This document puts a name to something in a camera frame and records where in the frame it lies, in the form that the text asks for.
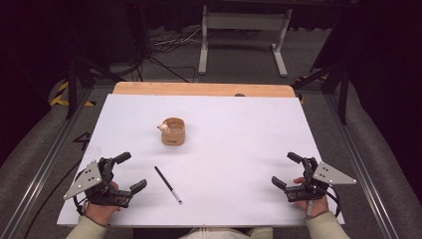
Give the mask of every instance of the dark background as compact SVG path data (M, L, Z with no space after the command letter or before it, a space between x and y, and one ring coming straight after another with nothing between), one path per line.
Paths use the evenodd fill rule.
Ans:
M348 61L350 80L363 108L384 135L420 200L422 29L417 5L410 0L362 4L367 2L368 7L359 11L299 9L294 11L291 27L312 30L335 26L314 67ZM107 68L110 63L132 61L145 54L146 49L139 50L139 46L146 47L146 26L164 26L177 32L201 21L201 6L148 4L142 14L139 12L143 19L133 21L128 20L126 5L121 1L57 4L7 0L2 5L1 164L50 110L48 95L66 75L70 56L80 55ZM140 34L133 29L140 29Z

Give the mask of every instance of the black cable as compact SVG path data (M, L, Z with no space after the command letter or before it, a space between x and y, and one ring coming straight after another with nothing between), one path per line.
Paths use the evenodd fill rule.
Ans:
M74 196L74 198L73 198L73 200L74 200L74 203L75 203L75 206L77 207L77 212L82 216L82 215L84 215L84 212L83 212L83 210L84 210L84 206L82 206L82 205L80 205L81 204L81 202L83 202L83 201L85 201L85 199L87 199L86 197L84 197L84 199L82 199L81 201L78 201L78 197L75 195Z
M179 36L176 38L176 39L174 39L174 40L166 40L166 41L160 41L160 42L158 42L158 43L153 43L151 46L152 47L156 47L157 45L159 45L159 48L155 48L155 49L153 49L153 51L154 52L156 52L156 54L158 54L158 53L165 53L165 52L167 52L167 49L171 49L171 47L174 45L174 42L175 41L178 41L180 38L181 38L181 34L179 34Z
M143 82L143 78L142 78L142 68L140 68L140 71L139 71L139 69L138 69L138 68L136 68L136 70L137 70L137 78L140 78L140 80Z
M81 163L82 159L79 159L74 166L72 166L72 168L65 174L65 176L57 183L57 185L53 188L53 190L50 192L50 194L47 196L46 200L44 200L43 204L40 206L40 208L38 209L38 211L35 213L34 218L32 219L31 223L28 226L27 231L25 232L25 236L24 239L28 237L29 232L32 228L32 226L35 223L35 220L37 219L38 215L40 214L41 210L44 208L44 206L47 204L48 200L50 199L50 197L53 195L53 193L57 190L57 188L60 186L60 184L62 184L62 182L69 176L69 174L71 174L71 172Z
M332 186L330 186L330 188L334 191L334 193L335 193L335 195L336 196L338 196L338 194L337 194L337 192L335 191L335 189L332 187ZM337 208L335 209L335 217L337 217L338 216L338 214L340 214L340 212L341 212L341 206L340 206L340 201L339 201L339 199L338 199L338 197L334 197L331 193L329 193L328 191L326 191L326 190L322 190L322 189L320 189L320 188L316 188L316 190L318 190L318 191L320 191L320 192L323 192L323 193L325 193L326 195L328 195L336 204L337 204Z
M126 80L125 80L125 79L123 79L123 78L121 78L121 77L119 77L119 76L115 75L114 73L112 73L112 72L110 72L110 71L108 71L108 70L105 70L103 67L101 67L101 66L99 66L99 65L97 65L97 64L95 64L95 63L93 63L93 62L91 62L91 61L89 61L89 60L87 60L87 59L85 59L85 58L78 57L78 58L77 58L77 60L79 60L79 61L80 61L80 62L82 62L83 64L85 64L85 65L87 65L87 66L89 66L89 67L93 68L94 70L98 71L98 72L99 72L99 73L101 73L102 75L104 75L104 76L106 76L106 77L108 77L108 78L112 79L112 80L113 80L113 81L115 81L115 82L126 82Z
M136 68L138 68L140 66L140 62L141 62L141 60L137 60L137 61L135 61L135 65L134 66L129 67L128 69L125 69L125 70L123 70L121 72L111 72L111 73L112 74L115 74L116 76L119 76L119 77L125 76L125 75L127 75L127 74L132 73L133 71L135 71ZM98 73L93 73L93 72L91 72L91 74L95 78L97 78L97 79L106 79L106 76L104 76L103 74L98 74Z
M151 45L153 47L155 47L157 45L161 46L159 49L155 49L154 50L155 52L170 53L170 52L178 49L179 47L191 44L196 38L198 38L199 35L200 35L200 31L198 29L194 32L186 33L184 36L183 36L183 34L180 34L179 37L176 38L176 39L166 40L166 41L162 40L160 42L152 43Z
M196 77L196 68L195 67L168 67L170 69L193 69L193 77L192 77L192 82L195 82L195 77Z
M161 62L159 62L159 61L158 61L158 60L156 60L155 58L153 58L153 57L151 57L151 56L147 56L147 58L148 58L148 60L149 60L151 63L157 64L157 65L159 65L159 66L163 67L164 69L166 69L167 71L171 72L172 74L174 74L175 76L177 76L178 78L180 78L181 80L183 80L184 82L186 82L186 83L190 83L189 81L187 81L187 80L186 80L186 79L184 79L183 77L179 76L177 73L175 73L175 72L171 71L171 69L169 69L168 67L164 66L164 64L162 64Z

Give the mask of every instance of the white board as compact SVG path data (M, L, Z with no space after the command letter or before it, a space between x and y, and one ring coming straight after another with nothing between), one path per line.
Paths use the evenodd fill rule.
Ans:
M167 118L185 121L183 145L161 142L157 126ZM302 176L302 165L287 158L290 151L320 162L296 98L108 95L79 171L125 151L131 159L114 166L113 181L120 190L141 179L148 184L115 214L116 227L302 225L305 214L271 178L292 186ZM58 224L76 225L78 216L70 199ZM338 220L343 223L341 215Z

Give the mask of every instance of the pen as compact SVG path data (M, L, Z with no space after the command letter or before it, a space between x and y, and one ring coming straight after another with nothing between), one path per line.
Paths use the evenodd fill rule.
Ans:
M170 183L168 183L167 179L165 179L164 175L162 175L161 171L158 169L157 166L154 166L155 170L158 172L159 176L161 177L161 179L165 182L165 184L167 185L168 189L170 189L170 191L173 193L173 195L176 197L177 201L182 204L182 200L180 200L180 197L177 196L177 193L174 191L174 189L171 187Z

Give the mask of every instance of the small wooden bowl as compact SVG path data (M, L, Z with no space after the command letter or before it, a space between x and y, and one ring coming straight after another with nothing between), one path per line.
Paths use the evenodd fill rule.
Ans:
M161 133L161 141L166 145L177 146L184 143L185 138L185 124L182 119L169 118L163 123L168 125L169 132Z

